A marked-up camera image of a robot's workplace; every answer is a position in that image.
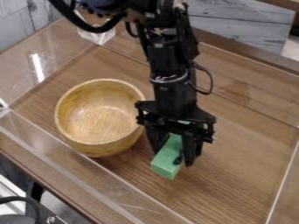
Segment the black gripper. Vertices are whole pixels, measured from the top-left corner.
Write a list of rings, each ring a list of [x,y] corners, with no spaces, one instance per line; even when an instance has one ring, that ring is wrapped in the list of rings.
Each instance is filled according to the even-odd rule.
[[[171,136],[181,136],[181,149],[172,163],[192,166],[201,154],[203,142],[213,141],[216,117],[197,106],[195,73],[157,76],[151,74],[153,99],[137,101],[137,123],[144,125],[147,138],[157,153]]]

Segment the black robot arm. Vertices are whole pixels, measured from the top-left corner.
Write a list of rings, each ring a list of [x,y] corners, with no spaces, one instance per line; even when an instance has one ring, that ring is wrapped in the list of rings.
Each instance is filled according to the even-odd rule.
[[[119,23],[140,41],[149,64],[153,99],[137,101],[136,122],[144,126],[153,152],[160,152],[172,134],[181,137],[173,163],[193,165],[205,143],[213,142],[216,117],[197,104],[197,95],[212,89],[196,85],[196,72],[207,72],[195,59],[199,40],[185,0],[48,0],[83,31],[104,33]]]

